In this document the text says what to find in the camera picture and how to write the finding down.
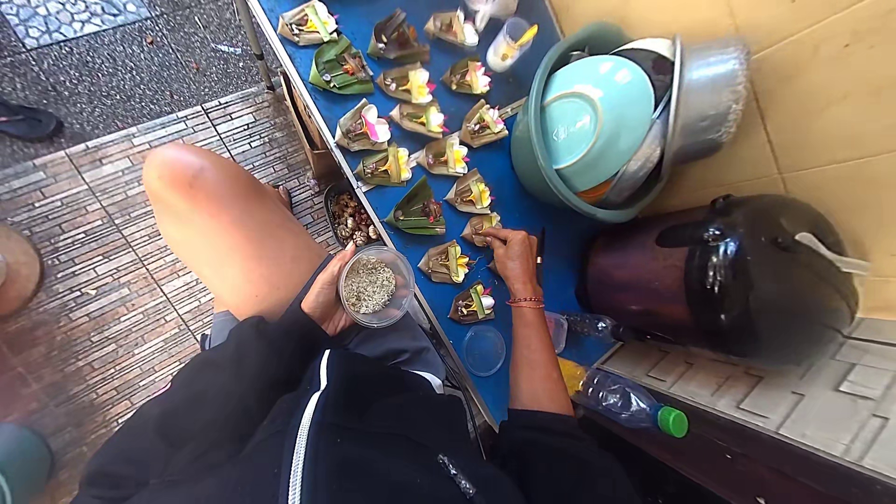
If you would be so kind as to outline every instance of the dark shorts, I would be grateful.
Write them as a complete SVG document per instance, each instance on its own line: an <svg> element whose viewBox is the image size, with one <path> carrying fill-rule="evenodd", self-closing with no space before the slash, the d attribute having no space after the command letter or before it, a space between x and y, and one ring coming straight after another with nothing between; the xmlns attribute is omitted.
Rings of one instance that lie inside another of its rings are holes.
<svg viewBox="0 0 896 504"><path fill-rule="evenodd" d="M299 291L287 310L302 309L302 300L317 275L330 263L333 256L328 255L317 266L305 287ZM203 350L223 343L230 329L239 324L239 320L229 311L219 311L212 316L211 331L203 338ZM410 314L405 314L398 322L388 327L363 327L354 325L334 336L345 349L366 355L386 365L398 366L408 371L428 373L440 380L445 378L445 367L442 359L429 341L429 337Z"/></svg>

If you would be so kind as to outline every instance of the yellow spoon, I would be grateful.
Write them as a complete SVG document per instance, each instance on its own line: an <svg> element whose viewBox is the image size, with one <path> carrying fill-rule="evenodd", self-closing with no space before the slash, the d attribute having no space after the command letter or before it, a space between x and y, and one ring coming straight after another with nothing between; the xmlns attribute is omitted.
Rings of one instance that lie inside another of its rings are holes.
<svg viewBox="0 0 896 504"><path fill-rule="evenodd" d="M536 33L538 33L538 25L533 24L532 26L529 27L528 30L526 30L525 33L522 34L522 37L520 37L519 40L517 40L516 42L513 42L513 45L516 48L521 48L522 46L526 45L526 42L529 42L530 40L534 39Z"/></svg>

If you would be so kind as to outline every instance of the person's knee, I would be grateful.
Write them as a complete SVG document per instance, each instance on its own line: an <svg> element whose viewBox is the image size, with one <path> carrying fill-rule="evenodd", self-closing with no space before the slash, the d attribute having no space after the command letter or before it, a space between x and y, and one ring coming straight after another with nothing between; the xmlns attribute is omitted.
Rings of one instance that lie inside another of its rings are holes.
<svg viewBox="0 0 896 504"><path fill-rule="evenodd" d="M143 185L155 195L186 195L207 176L209 163L201 147L169 143L153 149L143 163Z"/></svg>

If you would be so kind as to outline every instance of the red bracelet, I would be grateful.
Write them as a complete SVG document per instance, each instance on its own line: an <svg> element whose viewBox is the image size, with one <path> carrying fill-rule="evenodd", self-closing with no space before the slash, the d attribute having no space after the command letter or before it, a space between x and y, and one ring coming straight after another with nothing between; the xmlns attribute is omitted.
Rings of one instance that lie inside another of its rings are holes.
<svg viewBox="0 0 896 504"><path fill-rule="evenodd" d="M520 303L538 303L538 305L522 305ZM515 306L519 308L544 308L545 307L545 299L544 298L514 298L512 300L507 301L507 304L510 306Z"/></svg>

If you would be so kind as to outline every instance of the black pen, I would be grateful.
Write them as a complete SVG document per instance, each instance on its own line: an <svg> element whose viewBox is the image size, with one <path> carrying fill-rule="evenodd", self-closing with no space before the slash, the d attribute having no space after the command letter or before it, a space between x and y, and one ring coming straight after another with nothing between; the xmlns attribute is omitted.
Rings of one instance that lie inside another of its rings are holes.
<svg viewBox="0 0 896 504"><path fill-rule="evenodd" d="M544 260L545 260L545 228L541 228L541 234L538 235L538 245L535 247L535 278L538 280L538 285L543 285L543 275L542 270L544 269Z"/></svg>

